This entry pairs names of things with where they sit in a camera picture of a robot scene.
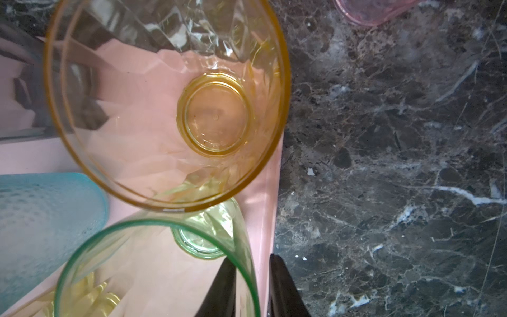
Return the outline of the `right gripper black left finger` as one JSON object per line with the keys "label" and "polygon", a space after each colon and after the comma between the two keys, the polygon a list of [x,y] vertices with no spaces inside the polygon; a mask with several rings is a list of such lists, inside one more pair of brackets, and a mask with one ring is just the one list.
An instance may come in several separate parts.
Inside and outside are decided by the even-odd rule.
{"label": "right gripper black left finger", "polygon": [[195,317],[236,314],[236,266],[225,258]]}

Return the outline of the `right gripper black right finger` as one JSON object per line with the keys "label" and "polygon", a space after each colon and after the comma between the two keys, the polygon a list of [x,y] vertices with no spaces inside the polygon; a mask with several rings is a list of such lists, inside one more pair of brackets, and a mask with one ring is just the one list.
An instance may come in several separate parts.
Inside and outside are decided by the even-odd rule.
{"label": "right gripper black right finger", "polygon": [[274,317],[310,317],[281,256],[269,258],[269,295]]}

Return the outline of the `short green tumbler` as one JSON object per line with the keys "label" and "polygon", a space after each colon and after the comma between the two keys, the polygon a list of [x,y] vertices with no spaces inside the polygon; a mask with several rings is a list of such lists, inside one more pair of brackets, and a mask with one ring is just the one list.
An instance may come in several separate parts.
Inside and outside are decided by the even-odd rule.
{"label": "short green tumbler", "polygon": [[260,316],[254,262],[235,199],[194,213],[142,210],[88,239],[70,257],[55,293],[55,315],[89,273],[121,298],[109,316],[195,316],[223,263],[236,266],[235,316]]}

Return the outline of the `tall yellow tumbler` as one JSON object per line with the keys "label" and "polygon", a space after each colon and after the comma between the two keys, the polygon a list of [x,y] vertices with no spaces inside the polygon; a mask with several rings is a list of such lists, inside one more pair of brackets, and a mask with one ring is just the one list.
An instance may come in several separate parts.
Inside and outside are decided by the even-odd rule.
{"label": "tall yellow tumbler", "polygon": [[[72,286],[71,306],[61,316],[109,316],[119,305],[121,298],[106,292],[107,285],[107,281],[95,285],[95,273],[89,273]],[[55,316],[54,299],[55,289],[51,289],[9,316]]]}

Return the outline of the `pink plastic tray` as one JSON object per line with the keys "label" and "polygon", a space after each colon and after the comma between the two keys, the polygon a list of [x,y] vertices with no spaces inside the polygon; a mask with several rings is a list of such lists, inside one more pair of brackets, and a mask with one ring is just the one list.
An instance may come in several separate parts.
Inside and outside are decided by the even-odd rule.
{"label": "pink plastic tray", "polygon": [[[246,222],[260,294],[261,315],[269,311],[269,255],[273,251],[281,148],[261,174],[236,196]],[[58,137],[16,143],[1,142],[1,174],[79,173]]]}

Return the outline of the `teal frosted tumbler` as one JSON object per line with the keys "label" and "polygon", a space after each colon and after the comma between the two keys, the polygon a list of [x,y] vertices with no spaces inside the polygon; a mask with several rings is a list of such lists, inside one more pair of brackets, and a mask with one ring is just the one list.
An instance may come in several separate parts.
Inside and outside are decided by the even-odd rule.
{"label": "teal frosted tumbler", "polygon": [[109,218],[107,194],[81,173],[1,176],[1,312],[60,268]]}

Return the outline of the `short yellow tumbler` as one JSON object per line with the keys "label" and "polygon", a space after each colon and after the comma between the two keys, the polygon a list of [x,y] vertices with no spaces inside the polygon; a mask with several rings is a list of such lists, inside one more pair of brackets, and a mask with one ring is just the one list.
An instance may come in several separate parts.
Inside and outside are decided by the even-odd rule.
{"label": "short yellow tumbler", "polygon": [[153,211],[238,194],[289,115],[289,52],[267,1],[59,1],[44,82],[83,172]]}

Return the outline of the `tall dark grey tumbler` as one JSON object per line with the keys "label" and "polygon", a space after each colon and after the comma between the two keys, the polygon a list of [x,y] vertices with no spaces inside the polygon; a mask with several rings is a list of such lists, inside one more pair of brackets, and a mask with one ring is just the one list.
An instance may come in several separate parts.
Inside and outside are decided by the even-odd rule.
{"label": "tall dark grey tumbler", "polygon": [[[98,130],[110,119],[93,99],[98,91],[98,57],[80,42],[68,45],[69,101],[75,125]],[[58,135],[44,88],[44,41],[1,20],[1,142],[50,139]]]}

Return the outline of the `pink clear tumbler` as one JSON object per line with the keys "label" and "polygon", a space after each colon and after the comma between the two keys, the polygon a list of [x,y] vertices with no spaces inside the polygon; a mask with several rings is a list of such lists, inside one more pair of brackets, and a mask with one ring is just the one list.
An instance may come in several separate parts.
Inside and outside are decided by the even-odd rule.
{"label": "pink clear tumbler", "polygon": [[421,0],[337,0],[345,18],[360,26],[379,26],[418,5]]}

